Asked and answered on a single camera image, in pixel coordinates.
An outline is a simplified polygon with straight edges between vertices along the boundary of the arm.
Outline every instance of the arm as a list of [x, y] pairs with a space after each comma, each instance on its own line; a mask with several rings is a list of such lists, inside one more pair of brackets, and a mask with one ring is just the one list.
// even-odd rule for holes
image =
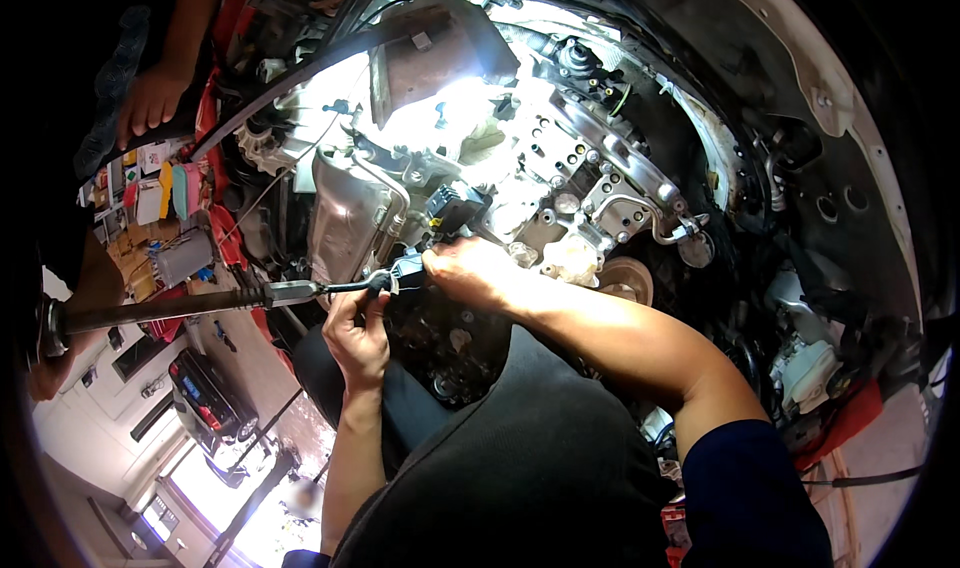
[[160, 61], [138, 75], [126, 97], [117, 123], [117, 148], [125, 150], [131, 137], [167, 123], [193, 81], [194, 69], [217, 0], [176, 0], [167, 26]]
[[331, 557], [357, 510], [387, 483], [380, 451], [380, 401], [390, 360], [383, 328], [383, 308], [390, 293], [381, 293], [367, 304], [366, 326], [355, 326], [366, 299], [366, 290], [336, 295], [323, 324], [323, 338], [345, 383], [321, 512], [319, 551]]
[[[120, 270], [90, 228], [86, 229], [83, 243], [83, 259], [79, 269], [76, 289], [64, 303], [71, 312], [117, 306], [123, 303], [124, 284]], [[75, 334], [70, 338], [70, 348], [59, 358], [43, 359], [30, 368], [27, 390], [35, 401], [53, 399], [66, 377], [74, 360], [90, 344], [100, 339], [108, 329]]]
[[767, 420], [730, 360], [665, 313], [521, 269], [480, 238], [437, 245], [422, 257], [450, 298], [503, 312], [546, 334], [634, 397], [664, 408], [674, 418], [681, 459], [722, 424]]

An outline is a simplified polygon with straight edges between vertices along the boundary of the hand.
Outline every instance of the hand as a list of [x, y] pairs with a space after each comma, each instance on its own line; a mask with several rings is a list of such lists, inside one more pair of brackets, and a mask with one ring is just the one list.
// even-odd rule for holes
[[354, 320], [366, 301], [366, 290], [336, 294], [323, 323], [323, 338], [340, 365], [347, 394], [380, 391], [390, 360], [383, 328], [383, 308], [390, 301], [390, 293], [381, 291], [378, 298], [366, 303], [366, 326], [356, 326]]
[[177, 113], [180, 97], [193, 81], [193, 66], [164, 62], [138, 75], [120, 110], [117, 149], [126, 150], [134, 136], [168, 123]]
[[27, 375], [27, 393], [33, 401], [50, 401], [64, 385], [79, 351], [71, 347], [59, 358], [40, 358]]
[[536, 275], [516, 265], [500, 246], [478, 237], [438, 243], [421, 255], [423, 267], [451, 299], [501, 311], [508, 298]]

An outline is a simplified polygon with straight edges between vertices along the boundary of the blue sleeve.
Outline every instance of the blue sleeve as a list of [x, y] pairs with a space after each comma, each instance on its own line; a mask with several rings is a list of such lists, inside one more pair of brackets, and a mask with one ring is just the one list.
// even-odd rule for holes
[[700, 438], [683, 463], [683, 568], [833, 566], [831, 540], [777, 430], [739, 420]]
[[330, 566], [329, 555], [298, 549], [287, 551], [283, 555], [283, 564], [280, 568], [327, 568], [328, 566]]

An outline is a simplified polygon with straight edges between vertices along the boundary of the license plate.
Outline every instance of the license plate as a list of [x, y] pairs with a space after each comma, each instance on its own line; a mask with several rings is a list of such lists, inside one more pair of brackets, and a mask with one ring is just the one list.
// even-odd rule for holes
[[200, 401], [200, 391], [198, 390], [197, 385], [186, 376], [182, 378], [182, 381], [183, 386], [186, 387], [186, 391], [190, 394], [190, 396], [195, 400]]

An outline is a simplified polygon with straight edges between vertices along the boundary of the black car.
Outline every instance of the black car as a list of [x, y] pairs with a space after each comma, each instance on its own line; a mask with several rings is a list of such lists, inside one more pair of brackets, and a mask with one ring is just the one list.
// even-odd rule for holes
[[258, 414], [233, 391], [210, 359], [187, 347], [167, 368], [180, 421], [207, 454], [219, 443], [246, 442], [257, 432]]

